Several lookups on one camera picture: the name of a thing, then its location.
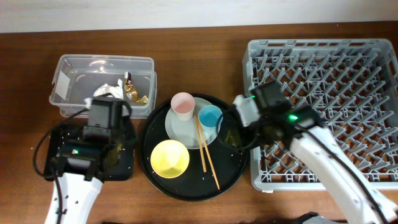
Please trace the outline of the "light blue cup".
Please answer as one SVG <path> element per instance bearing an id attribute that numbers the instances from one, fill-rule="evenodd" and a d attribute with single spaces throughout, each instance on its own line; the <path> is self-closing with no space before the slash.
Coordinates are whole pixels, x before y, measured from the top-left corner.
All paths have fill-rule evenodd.
<path id="1" fill-rule="evenodd" d="M 202 129 L 207 132 L 216 131 L 216 128 L 218 127 L 217 122 L 221 115 L 222 111 L 217 106 L 204 106 L 198 114 L 198 119 Z"/>

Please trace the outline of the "wooden chopstick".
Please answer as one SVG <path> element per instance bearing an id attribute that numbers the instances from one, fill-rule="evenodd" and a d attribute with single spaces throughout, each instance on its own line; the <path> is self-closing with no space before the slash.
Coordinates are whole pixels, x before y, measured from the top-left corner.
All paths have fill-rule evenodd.
<path id="1" fill-rule="evenodd" d="M 220 190 L 220 184 L 219 184 L 219 182 L 218 182 L 217 174 L 216 174 L 216 172 L 215 172 L 215 168 L 214 168 L 214 165 L 213 165 L 213 161 L 211 160 L 211 156 L 210 156 L 210 152 L 209 152 L 209 149 L 208 149 L 208 145 L 207 145 L 207 143 L 206 143 L 205 135 L 204 135 L 203 129 L 201 128 L 200 121 L 199 121 L 199 119 L 198 119 L 198 115 L 195 114 L 194 117 L 195 117 L 195 121 L 196 121 L 196 124 L 197 124 L 197 131 L 198 131 L 199 136 L 200 136 L 200 137 L 199 137 L 199 139 L 200 139 L 200 143 L 199 143 L 200 149 L 201 149 L 202 147 L 205 148 L 205 152 L 206 152 L 206 155 L 207 155 L 207 158 L 208 158 L 208 161 L 209 161 L 209 165 L 210 165 L 210 168 L 211 168 L 211 172 L 212 172 L 213 177 L 214 177 L 214 180 L 215 180 L 215 184 L 216 184 L 216 186 L 217 186 L 217 189 Z"/>
<path id="2" fill-rule="evenodd" d="M 200 134 L 200 130 L 199 130 L 199 122 L 198 122 L 198 117 L 197 117 L 196 113 L 194 113 L 194 120 L 195 120 L 195 126 L 196 126 L 196 130 L 197 130 L 197 141 L 198 141 L 199 150 L 200 150 L 201 164 L 202 164 L 203 172 L 206 173 L 207 169 L 206 169 L 206 164 L 205 164 L 203 146 L 202 146 L 202 143 L 201 143 L 201 134 Z"/>

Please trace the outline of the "pink cup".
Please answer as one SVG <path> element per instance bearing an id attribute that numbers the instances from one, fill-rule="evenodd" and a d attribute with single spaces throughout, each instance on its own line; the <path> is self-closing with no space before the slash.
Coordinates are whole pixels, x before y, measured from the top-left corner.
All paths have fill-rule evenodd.
<path id="1" fill-rule="evenodd" d="M 174 95 L 170 102 L 171 108 L 178 119 L 188 121 L 193 117 L 195 99 L 187 92 L 180 92 Z"/>

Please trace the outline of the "yellow bowl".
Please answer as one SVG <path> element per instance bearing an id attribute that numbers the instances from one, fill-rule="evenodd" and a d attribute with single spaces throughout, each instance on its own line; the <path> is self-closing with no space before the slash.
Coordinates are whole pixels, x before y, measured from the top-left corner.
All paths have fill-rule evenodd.
<path id="1" fill-rule="evenodd" d="M 153 149 L 150 164 L 153 171 L 166 179 L 182 175 L 190 162 L 188 149 L 179 141 L 164 140 Z"/>

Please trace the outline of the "white tissue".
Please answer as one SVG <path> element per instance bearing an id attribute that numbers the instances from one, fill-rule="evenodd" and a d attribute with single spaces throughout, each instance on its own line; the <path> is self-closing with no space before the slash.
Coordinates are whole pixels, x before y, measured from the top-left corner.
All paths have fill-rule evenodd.
<path id="1" fill-rule="evenodd" d="M 93 93 L 93 96 L 111 95 L 112 97 L 123 100 L 124 99 L 123 84 L 124 83 L 121 79 L 118 79 L 118 84 L 116 86 L 110 86 L 107 83 L 105 83 Z"/>

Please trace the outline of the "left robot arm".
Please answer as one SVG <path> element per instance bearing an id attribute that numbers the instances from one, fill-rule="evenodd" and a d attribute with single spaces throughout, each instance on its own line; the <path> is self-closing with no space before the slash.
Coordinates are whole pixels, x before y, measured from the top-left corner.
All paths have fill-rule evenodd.
<path id="1" fill-rule="evenodd" d="M 125 181 L 135 158 L 153 186 L 186 201 L 227 191 L 240 178 L 248 155 L 220 142 L 223 130 L 192 118 L 149 118 L 141 134 L 128 117 L 118 124 L 87 124 L 69 137 L 66 124 L 51 130 L 45 177 L 54 181 L 47 223 L 85 223 L 106 181 Z"/>

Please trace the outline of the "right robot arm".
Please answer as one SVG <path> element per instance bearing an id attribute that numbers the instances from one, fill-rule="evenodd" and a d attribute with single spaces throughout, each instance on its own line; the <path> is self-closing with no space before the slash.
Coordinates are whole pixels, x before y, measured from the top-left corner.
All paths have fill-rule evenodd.
<path id="1" fill-rule="evenodd" d="M 256 105 L 259 144 L 280 141 L 318 178 L 348 223 L 391 223 L 397 204 L 374 188 L 340 149 L 311 106 L 294 108 L 276 82 L 250 91 Z"/>

